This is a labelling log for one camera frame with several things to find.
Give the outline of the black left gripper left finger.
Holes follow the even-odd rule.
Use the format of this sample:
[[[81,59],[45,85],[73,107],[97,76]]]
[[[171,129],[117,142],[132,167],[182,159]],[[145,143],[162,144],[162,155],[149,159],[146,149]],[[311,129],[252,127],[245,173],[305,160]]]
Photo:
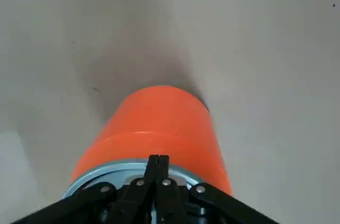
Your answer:
[[[150,223],[158,155],[140,178],[117,188],[112,182],[80,186],[70,196],[25,217],[25,223]]]

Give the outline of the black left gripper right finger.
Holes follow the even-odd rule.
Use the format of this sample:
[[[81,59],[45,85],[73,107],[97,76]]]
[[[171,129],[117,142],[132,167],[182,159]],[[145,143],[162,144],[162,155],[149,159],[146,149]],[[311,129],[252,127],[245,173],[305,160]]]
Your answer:
[[[169,156],[158,157],[159,223],[276,223],[208,183],[188,189],[169,178]]]

